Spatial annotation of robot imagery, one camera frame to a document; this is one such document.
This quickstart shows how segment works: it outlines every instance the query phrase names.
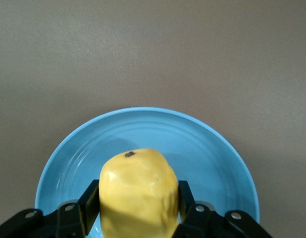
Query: screw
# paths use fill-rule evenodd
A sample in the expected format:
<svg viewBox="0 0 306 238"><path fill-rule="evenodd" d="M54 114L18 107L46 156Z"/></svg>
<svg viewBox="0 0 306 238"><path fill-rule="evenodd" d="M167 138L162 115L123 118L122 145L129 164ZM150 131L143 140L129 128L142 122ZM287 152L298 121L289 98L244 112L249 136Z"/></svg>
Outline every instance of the screw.
<svg viewBox="0 0 306 238"><path fill-rule="evenodd" d="M75 204L71 204L65 207L65 211L70 211L74 208Z"/></svg>
<svg viewBox="0 0 306 238"><path fill-rule="evenodd" d="M198 212L203 212L203 211L204 211L204 207L201 206L201 205L197 205L197 206L195 207L195 209L196 209L196 211L198 211Z"/></svg>
<svg viewBox="0 0 306 238"><path fill-rule="evenodd" d="M237 212L231 213L231 217L236 220L240 220L242 218L242 216Z"/></svg>
<svg viewBox="0 0 306 238"><path fill-rule="evenodd" d="M31 217L34 217L35 216L35 214L36 214L36 210L35 211L33 211L33 212L29 212L29 213L27 213L24 217L25 218L31 218Z"/></svg>

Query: dark brown spot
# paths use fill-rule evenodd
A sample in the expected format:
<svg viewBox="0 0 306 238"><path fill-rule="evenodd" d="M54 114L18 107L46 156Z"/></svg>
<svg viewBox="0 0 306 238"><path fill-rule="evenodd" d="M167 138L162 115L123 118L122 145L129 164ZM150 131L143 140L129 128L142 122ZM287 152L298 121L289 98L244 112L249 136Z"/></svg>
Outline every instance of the dark brown spot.
<svg viewBox="0 0 306 238"><path fill-rule="evenodd" d="M130 157L130 156L133 156L133 155L135 155L135 153L133 151L130 151L130 152L126 153L124 156L125 157Z"/></svg>

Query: beige surface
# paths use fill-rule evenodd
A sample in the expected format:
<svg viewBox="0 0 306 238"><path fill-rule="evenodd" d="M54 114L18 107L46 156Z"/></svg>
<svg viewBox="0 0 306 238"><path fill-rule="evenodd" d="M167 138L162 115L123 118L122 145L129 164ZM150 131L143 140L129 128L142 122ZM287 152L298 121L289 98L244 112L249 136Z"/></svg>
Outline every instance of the beige surface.
<svg viewBox="0 0 306 238"><path fill-rule="evenodd" d="M0 223L76 127L157 106L225 136L261 224L306 238L306 1L279 2L0 1Z"/></svg>

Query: blue plate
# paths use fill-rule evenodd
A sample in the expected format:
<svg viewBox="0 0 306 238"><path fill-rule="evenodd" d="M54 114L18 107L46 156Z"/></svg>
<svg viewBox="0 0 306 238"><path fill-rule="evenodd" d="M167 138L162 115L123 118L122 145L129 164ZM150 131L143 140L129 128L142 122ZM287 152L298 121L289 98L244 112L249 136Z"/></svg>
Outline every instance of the blue plate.
<svg viewBox="0 0 306 238"><path fill-rule="evenodd" d="M104 163L139 148L161 152L195 200L220 215L243 210L259 222L255 184L242 158L218 132L186 114L152 107L116 110L78 127L56 148L39 181L35 207L44 215L78 199ZM103 237L97 218L89 238Z"/></svg>

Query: dented yellow skin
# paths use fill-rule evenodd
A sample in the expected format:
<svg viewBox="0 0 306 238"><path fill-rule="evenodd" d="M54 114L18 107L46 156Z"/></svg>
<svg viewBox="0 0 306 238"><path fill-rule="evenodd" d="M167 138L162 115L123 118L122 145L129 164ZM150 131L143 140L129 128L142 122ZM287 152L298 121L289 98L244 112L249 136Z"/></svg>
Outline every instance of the dented yellow skin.
<svg viewBox="0 0 306 238"><path fill-rule="evenodd" d="M171 238L178 225L178 183L154 149L118 154L102 168L100 219L104 238Z"/></svg>

